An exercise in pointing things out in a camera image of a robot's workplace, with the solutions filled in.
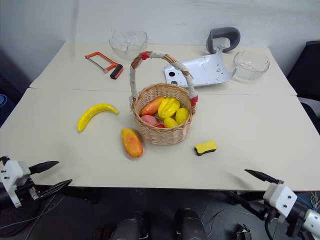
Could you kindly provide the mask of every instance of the black chair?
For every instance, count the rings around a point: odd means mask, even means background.
[[[287,76],[298,97],[320,101],[319,70],[320,41],[308,41]],[[302,106],[320,134],[320,119],[309,105],[302,103]]]

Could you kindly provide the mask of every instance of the yellow sponge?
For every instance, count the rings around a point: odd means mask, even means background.
[[[211,140],[195,145],[194,150],[198,156],[201,156],[206,153],[214,152],[217,148],[218,146],[215,141]]]

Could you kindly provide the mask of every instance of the gray handle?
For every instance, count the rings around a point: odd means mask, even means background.
[[[238,29],[231,26],[212,29],[206,41],[206,49],[211,54],[216,53],[216,50],[214,49],[213,39],[217,38],[228,38],[230,40],[230,47],[223,49],[223,52],[226,53],[238,46],[240,42],[240,32]]]

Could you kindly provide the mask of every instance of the banana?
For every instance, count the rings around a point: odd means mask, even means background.
[[[104,112],[104,111],[110,111],[114,114],[118,115],[118,110],[112,106],[109,103],[99,103],[96,105],[93,105],[90,107],[87,111],[84,112],[84,114],[80,117],[78,121],[78,132],[82,132],[89,121],[98,113]]]

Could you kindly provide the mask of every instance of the clear plastic bowl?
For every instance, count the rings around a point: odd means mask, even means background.
[[[120,58],[131,61],[147,50],[148,36],[144,31],[114,31],[109,44]]]
[[[269,69],[269,59],[252,51],[237,52],[233,58],[235,75],[241,79],[255,80]]]

